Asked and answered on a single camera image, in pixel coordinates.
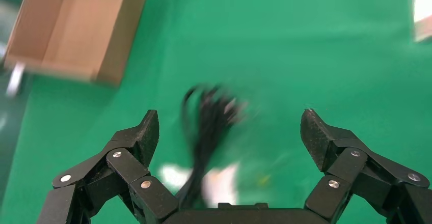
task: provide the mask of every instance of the screw head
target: screw head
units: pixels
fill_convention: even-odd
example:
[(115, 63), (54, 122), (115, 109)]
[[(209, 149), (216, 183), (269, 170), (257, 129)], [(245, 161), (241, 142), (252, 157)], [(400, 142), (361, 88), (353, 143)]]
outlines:
[(339, 183), (335, 180), (330, 180), (329, 181), (329, 186), (332, 188), (338, 188), (339, 187)]
[(71, 175), (64, 175), (60, 178), (60, 181), (61, 182), (67, 182), (70, 180), (71, 177), (72, 177)]
[(141, 188), (149, 188), (151, 185), (150, 181), (144, 181), (141, 183)]
[(351, 151), (351, 155), (355, 156), (355, 157), (359, 157), (360, 156), (360, 152), (359, 151)]
[(113, 157), (114, 158), (118, 158), (118, 157), (120, 157), (121, 156), (121, 152), (115, 152), (114, 154), (113, 154)]
[(417, 176), (417, 175), (414, 174), (414, 173), (409, 173), (409, 174), (408, 174), (408, 177), (409, 177), (411, 180), (415, 181), (415, 182), (419, 182), (419, 181), (420, 181), (420, 177)]

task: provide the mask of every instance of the green mat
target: green mat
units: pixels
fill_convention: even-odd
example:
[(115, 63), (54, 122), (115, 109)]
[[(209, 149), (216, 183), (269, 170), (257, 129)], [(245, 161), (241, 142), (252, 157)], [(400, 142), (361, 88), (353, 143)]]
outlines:
[[(99, 152), (147, 109), (150, 166), (190, 166), (183, 93), (223, 82), (248, 101), (214, 165), (239, 162), (240, 203), (301, 207), (322, 177), (300, 139), (303, 109), (432, 179), (432, 45), (412, 41), (408, 0), (147, 0), (120, 89), (36, 77), (2, 223), (34, 223), (59, 172)], [(266, 184), (258, 184), (263, 177)], [(384, 223), (361, 198), (340, 223)], [(93, 223), (136, 223), (118, 198)]]

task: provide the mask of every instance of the cardboard box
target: cardboard box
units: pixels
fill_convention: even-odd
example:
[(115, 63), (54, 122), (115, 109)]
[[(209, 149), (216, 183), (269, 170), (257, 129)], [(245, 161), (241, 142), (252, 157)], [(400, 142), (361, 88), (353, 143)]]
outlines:
[(145, 0), (24, 0), (5, 65), (118, 85)]

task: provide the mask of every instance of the small yellow object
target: small yellow object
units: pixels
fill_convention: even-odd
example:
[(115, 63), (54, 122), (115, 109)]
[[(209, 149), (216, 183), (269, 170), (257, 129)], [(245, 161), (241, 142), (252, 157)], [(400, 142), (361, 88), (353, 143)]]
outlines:
[(258, 183), (257, 183), (258, 186), (260, 186), (260, 187), (264, 187), (265, 185), (268, 184), (269, 179), (270, 179), (270, 175), (267, 175), (267, 176), (265, 176), (265, 177), (259, 179), (259, 180), (258, 180)]

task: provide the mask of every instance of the black cable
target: black cable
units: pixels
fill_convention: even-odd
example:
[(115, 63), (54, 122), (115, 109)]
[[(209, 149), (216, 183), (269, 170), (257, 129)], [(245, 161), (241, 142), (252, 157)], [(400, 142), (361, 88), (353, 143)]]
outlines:
[[(188, 116), (188, 101), (193, 93), (202, 90), (197, 113), (197, 130), (192, 130)], [(190, 208), (201, 193), (201, 183), (216, 148), (233, 125), (238, 113), (235, 99), (221, 93), (219, 87), (206, 89), (194, 86), (185, 94), (181, 117), (186, 139), (192, 143), (193, 168), (187, 182), (177, 193), (180, 208)]]

